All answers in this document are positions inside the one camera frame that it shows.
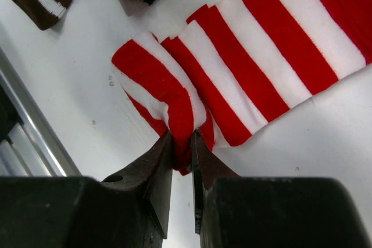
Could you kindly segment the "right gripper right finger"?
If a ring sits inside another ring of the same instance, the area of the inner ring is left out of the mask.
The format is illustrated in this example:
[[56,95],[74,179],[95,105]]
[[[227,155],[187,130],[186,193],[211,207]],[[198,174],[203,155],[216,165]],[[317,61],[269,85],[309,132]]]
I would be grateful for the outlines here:
[[242,177],[191,138],[195,232],[202,247],[370,247],[336,179]]

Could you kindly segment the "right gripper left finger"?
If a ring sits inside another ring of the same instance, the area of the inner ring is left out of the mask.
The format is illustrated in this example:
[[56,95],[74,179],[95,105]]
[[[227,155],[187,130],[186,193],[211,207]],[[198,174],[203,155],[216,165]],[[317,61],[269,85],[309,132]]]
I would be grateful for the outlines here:
[[167,238],[173,140],[90,177],[1,178],[2,247],[161,247]]

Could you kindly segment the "red white striped sock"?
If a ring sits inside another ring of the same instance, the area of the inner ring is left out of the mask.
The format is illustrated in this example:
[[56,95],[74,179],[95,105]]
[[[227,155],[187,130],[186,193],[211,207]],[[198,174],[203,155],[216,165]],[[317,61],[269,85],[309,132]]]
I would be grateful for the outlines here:
[[371,63],[371,0],[220,0],[173,38],[142,33],[112,57],[148,124],[173,137],[189,173],[191,136],[239,146],[298,104]]

